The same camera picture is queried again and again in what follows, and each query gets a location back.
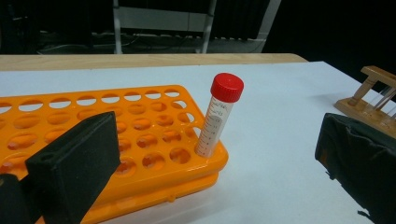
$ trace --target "white table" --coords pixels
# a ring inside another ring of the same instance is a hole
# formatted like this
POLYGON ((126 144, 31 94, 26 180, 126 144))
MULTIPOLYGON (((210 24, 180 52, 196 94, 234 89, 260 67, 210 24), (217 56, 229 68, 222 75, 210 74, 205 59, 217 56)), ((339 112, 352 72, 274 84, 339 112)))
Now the white table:
POLYGON ((371 223, 314 158, 322 118, 360 83, 326 63, 0 72, 0 96, 179 84, 202 111, 215 74, 245 82, 221 141, 218 183, 106 223, 371 223))

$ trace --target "wooden table edge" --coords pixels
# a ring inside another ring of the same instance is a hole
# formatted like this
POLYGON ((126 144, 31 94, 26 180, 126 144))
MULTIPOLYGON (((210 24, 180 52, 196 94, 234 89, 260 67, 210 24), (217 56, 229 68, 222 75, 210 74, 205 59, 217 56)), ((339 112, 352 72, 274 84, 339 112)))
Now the wooden table edge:
POLYGON ((0 71, 304 62, 290 53, 0 55, 0 71))

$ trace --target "black curtain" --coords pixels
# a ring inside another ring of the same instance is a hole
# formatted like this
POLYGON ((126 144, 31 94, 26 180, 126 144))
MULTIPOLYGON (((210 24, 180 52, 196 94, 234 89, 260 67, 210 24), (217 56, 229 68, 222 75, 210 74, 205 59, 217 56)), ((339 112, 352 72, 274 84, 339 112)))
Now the black curtain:
POLYGON ((396 74, 393 0, 282 0, 263 53, 324 61, 362 82, 365 65, 396 74))

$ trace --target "rack hole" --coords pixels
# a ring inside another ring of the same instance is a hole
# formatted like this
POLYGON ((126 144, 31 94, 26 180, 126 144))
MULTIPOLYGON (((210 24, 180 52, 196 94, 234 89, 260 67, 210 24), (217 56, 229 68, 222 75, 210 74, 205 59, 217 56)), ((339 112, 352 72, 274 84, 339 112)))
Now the rack hole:
POLYGON ((117 133, 123 133, 128 128, 128 125, 122 121, 117 121, 117 133))
POLYGON ((81 96, 77 99, 78 105, 93 105, 96 103, 96 98, 93 96, 81 96))
POLYGON ((178 147, 171 150, 169 158, 175 163, 184 164, 190 160, 191 155, 186 149, 178 147))
POLYGON ((136 119, 132 122, 134 129, 143 131, 151 127, 151 121, 149 119, 136 119))
POLYGON ((155 121, 157 122, 157 124, 163 127, 171 126, 174 123, 173 118, 169 115, 160 115, 156 118, 155 121))
POLYGON ((32 128, 40 122, 40 117, 37 115, 26 115, 14 120, 14 127, 16 129, 32 128))
POLYGON ((11 104, 0 102, 0 114, 4 114, 10 109, 11 109, 11 104))
POLYGON ((195 117, 191 113, 180 113, 177 115, 177 119, 184 123, 191 123, 195 121, 195 117))
POLYGON ((8 140, 7 147, 10 150, 24 149, 30 147, 37 141, 37 135, 33 133, 23 133, 8 140))
POLYGON ((128 92, 124 95, 125 100, 127 101, 138 101, 142 96, 137 92, 128 92))
POLYGON ((147 91, 145 95, 147 98, 152 99, 152 100, 160 99, 160 97, 161 97, 161 94, 157 91, 147 91))
POLYGON ((161 102, 153 103, 151 104, 151 109, 154 111, 162 112, 166 109, 166 105, 161 102))
POLYGON ((173 143, 181 141, 181 135, 177 131, 165 131, 163 132, 163 141, 165 143, 173 143))
POLYGON ((155 147, 158 141, 153 134, 145 134, 137 138, 136 144, 141 148, 155 147))
POLYGON ((187 104, 184 101, 174 101, 171 106, 176 109, 184 109, 187 107, 187 104))
POLYGON ((23 102, 19 106, 20 111, 28 112, 28 111, 35 111, 43 106, 43 103, 38 100, 29 100, 26 102, 23 102))
POLYGON ((119 151, 123 153, 131 149, 131 141, 126 138, 119 138, 119 151))
POLYGON ((54 108, 54 109, 62 109, 62 108, 68 107, 71 104, 72 104, 72 102, 69 99, 58 98, 58 99, 52 100, 49 103, 49 107, 54 108))
POLYGON ((136 164, 132 160, 121 159, 117 168, 117 175, 133 175, 136 171, 136 164))
POLYGON ((159 153, 150 153, 143 158, 142 164, 150 170, 161 170, 165 166, 165 159, 159 153))
POLYGON ((114 104, 120 100, 120 97, 116 94, 106 94, 102 96, 102 101, 107 104, 114 104))
POLYGON ((167 95, 169 97, 177 97, 180 95, 180 93, 178 91, 170 89, 170 90, 165 91, 165 95, 167 95))
POLYGON ((197 127, 189 127, 185 129, 185 134, 192 139, 198 139, 199 135, 201 134, 201 129, 197 127))
POLYGON ((128 106, 128 111, 134 115, 143 114, 146 111, 146 107, 144 105, 130 105, 128 106))

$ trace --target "wooden rack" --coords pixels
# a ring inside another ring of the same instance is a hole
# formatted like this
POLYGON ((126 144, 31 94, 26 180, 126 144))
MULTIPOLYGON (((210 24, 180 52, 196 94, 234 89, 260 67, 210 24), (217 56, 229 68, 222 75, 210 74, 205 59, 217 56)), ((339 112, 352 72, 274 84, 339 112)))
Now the wooden rack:
POLYGON ((380 81, 391 88, 396 88, 396 76, 376 66, 364 66, 361 71, 368 77, 352 97, 337 101, 335 107, 347 116, 360 120, 379 131, 396 138, 396 122, 391 117, 392 115, 388 115, 381 110, 384 105, 375 107, 362 99, 377 81, 380 81))

